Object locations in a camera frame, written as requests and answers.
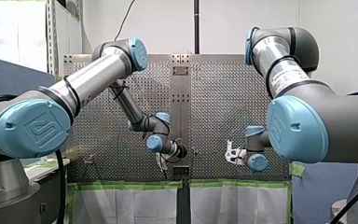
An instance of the metal bracket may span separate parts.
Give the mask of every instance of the metal bracket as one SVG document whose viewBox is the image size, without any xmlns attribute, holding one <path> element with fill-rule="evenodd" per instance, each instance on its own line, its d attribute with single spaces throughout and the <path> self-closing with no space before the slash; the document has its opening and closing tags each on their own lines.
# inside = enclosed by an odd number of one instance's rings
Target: metal bracket
<svg viewBox="0 0 358 224">
<path fill-rule="evenodd" d="M 173 166 L 173 180 L 188 180 L 190 174 L 190 166 L 177 165 Z"/>
<path fill-rule="evenodd" d="M 188 66 L 174 66 L 172 74 L 174 76 L 188 76 Z"/>
</svg>

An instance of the metal frame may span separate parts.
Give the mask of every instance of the metal frame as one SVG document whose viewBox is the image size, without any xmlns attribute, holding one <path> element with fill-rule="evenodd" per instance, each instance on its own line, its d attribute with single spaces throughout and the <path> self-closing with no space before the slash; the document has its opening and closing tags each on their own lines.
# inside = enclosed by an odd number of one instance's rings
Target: metal frame
<svg viewBox="0 0 358 224">
<path fill-rule="evenodd" d="M 48 27 L 48 72 L 53 76 L 58 75 L 58 47 L 57 47 L 57 29 L 55 18 L 55 1 L 46 2 L 46 20 Z"/>
</svg>

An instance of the wire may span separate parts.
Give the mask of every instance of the wire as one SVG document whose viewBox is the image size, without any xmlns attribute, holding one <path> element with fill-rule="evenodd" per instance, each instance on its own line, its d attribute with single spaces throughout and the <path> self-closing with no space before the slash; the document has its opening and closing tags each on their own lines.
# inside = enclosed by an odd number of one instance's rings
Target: wire
<svg viewBox="0 0 358 224">
<path fill-rule="evenodd" d="M 60 210 L 57 217 L 57 224 L 63 224 L 63 219 L 65 217 L 65 199 L 66 199 L 65 170 L 63 168 L 62 154 L 59 149 L 56 151 L 56 157 L 58 163 L 58 172 L 60 174 Z"/>
<path fill-rule="evenodd" d="M 113 100 L 116 100 L 121 93 L 123 93 L 124 89 L 129 89 L 129 86 L 126 86 L 126 80 L 123 80 L 123 84 L 121 86 L 115 87 L 115 86 L 110 86 L 113 89 L 120 89 L 120 92 L 118 94 L 116 94 L 115 98 L 113 98 Z"/>
<path fill-rule="evenodd" d="M 162 160 L 161 160 L 161 158 L 162 158 L 162 155 L 161 155 L 161 152 L 160 152 L 160 153 L 159 153 L 159 165 L 161 166 L 161 171 L 162 171 L 162 173 L 164 174 L 164 178 L 165 178 L 165 179 L 168 179 L 168 177 L 167 177 L 167 172 L 165 172 L 164 168 L 162 167 Z"/>
<path fill-rule="evenodd" d="M 330 224 L 337 224 L 339 220 L 350 210 L 356 203 L 358 202 L 358 194 L 354 196 L 348 203 L 345 205 L 344 208 L 342 208 L 341 211 L 337 214 L 336 217 L 331 220 Z"/>
<path fill-rule="evenodd" d="M 127 9 L 126 16 L 124 17 L 123 22 L 122 22 L 121 25 L 120 25 L 120 29 L 118 30 L 118 33 L 117 33 L 117 35 L 116 35 L 116 37 L 115 37 L 115 41 L 117 40 L 118 36 L 120 35 L 121 29 L 123 29 L 124 22 L 126 21 L 127 17 L 129 16 L 129 13 L 130 13 L 132 4 L 133 4 L 134 2 L 135 2 L 135 0 L 132 0 L 132 2 L 130 3 L 129 9 Z"/>
</svg>

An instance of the white wall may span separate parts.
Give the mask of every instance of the white wall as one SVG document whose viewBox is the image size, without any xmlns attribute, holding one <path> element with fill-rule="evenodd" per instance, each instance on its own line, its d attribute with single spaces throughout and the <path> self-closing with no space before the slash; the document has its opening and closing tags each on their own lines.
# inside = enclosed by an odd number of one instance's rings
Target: white wall
<svg viewBox="0 0 358 224">
<path fill-rule="evenodd" d="M 131 0 L 83 0 L 83 49 L 114 40 Z M 194 48 L 193 0 L 135 1 L 120 38 L 140 37 L 149 53 Z"/>
<path fill-rule="evenodd" d="M 301 26 L 319 45 L 313 77 L 337 93 L 358 91 L 358 0 L 301 0 Z"/>
<path fill-rule="evenodd" d="M 299 7 L 299 0 L 200 0 L 200 53 L 244 54 L 254 26 L 299 26 Z"/>
<path fill-rule="evenodd" d="M 131 0 L 83 0 L 83 50 L 115 38 Z M 150 53 L 194 52 L 193 0 L 135 1 L 120 38 L 141 37 Z M 246 33 L 298 26 L 299 0 L 200 0 L 200 53 L 243 54 Z"/>
</svg>

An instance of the robotic arm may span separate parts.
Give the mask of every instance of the robotic arm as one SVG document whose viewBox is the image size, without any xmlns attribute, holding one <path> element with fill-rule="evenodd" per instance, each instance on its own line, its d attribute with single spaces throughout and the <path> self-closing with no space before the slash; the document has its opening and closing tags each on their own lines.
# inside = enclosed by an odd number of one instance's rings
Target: robotic arm
<svg viewBox="0 0 358 224">
<path fill-rule="evenodd" d="M 358 92 L 336 95 L 316 70 L 315 39 L 301 28 L 253 30 L 246 61 L 266 80 L 268 139 L 290 161 L 358 163 Z"/>
<path fill-rule="evenodd" d="M 140 39 L 109 42 L 94 51 L 90 65 L 49 88 L 39 87 L 18 97 L 0 96 L 0 155 L 37 158 L 58 150 L 80 109 L 109 88 L 132 129 L 154 133 L 147 139 L 151 151 L 184 157 L 183 148 L 168 139 L 169 115 L 146 119 L 128 90 L 116 88 L 122 86 L 121 79 L 146 67 L 147 52 Z"/>
</svg>

